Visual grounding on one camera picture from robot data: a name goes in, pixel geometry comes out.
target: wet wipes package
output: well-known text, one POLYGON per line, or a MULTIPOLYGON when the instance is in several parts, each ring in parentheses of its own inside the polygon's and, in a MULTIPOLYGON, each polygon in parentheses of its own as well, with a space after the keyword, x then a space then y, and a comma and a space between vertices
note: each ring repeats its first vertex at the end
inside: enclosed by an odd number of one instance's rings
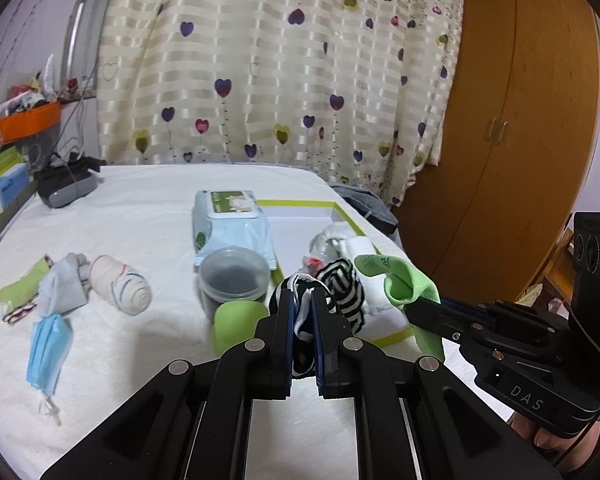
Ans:
POLYGON ((196 265, 225 247, 238 246, 260 253, 277 267, 269 221, 252 191, 199 191, 193 208, 196 265))

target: window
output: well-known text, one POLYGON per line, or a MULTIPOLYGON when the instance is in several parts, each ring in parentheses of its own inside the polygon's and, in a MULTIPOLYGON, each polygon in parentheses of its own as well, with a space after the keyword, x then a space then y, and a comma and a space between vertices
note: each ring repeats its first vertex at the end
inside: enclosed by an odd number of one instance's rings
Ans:
POLYGON ((66 102, 95 97, 98 47, 109 0, 78 0, 64 40, 61 96, 66 102))

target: wardrobe handle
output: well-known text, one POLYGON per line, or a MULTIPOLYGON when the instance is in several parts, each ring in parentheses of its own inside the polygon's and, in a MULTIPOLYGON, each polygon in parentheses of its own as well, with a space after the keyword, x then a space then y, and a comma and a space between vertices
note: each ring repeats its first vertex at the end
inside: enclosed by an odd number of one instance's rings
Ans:
POLYGON ((507 123, 507 121, 502 121, 502 126, 500 127, 500 131, 498 132, 498 139, 496 139, 496 146, 502 146, 504 135, 507 132, 507 126, 509 126, 509 123, 507 123))
POLYGON ((493 133, 493 127, 496 125, 497 117, 494 117, 491 122, 489 122, 489 126, 487 126, 487 133, 484 134, 484 140, 491 140, 491 134, 493 133))

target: orange shelf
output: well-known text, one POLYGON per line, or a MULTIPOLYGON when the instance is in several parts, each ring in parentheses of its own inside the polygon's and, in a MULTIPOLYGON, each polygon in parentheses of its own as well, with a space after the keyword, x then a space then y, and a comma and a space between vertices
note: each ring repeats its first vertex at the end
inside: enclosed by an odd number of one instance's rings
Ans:
POLYGON ((33 110, 0 119, 2 143, 38 134, 60 122, 60 103, 49 103, 33 110))

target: human hand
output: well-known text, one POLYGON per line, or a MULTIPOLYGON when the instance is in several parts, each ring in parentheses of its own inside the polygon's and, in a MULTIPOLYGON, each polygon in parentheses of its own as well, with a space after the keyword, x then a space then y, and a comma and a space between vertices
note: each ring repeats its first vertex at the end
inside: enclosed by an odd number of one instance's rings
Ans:
MULTIPOLYGON (((529 444, 542 449, 558 451, 560 456, 569 449, 577 438, 577 436, 574 438, 559 438, 519 413, 514 413, 510 425, 529 444)), ((596 449, 599 437, 600 422, 596 422, 578 445, 556 466, 558 472, 567 473, 582 466, 596 449)))

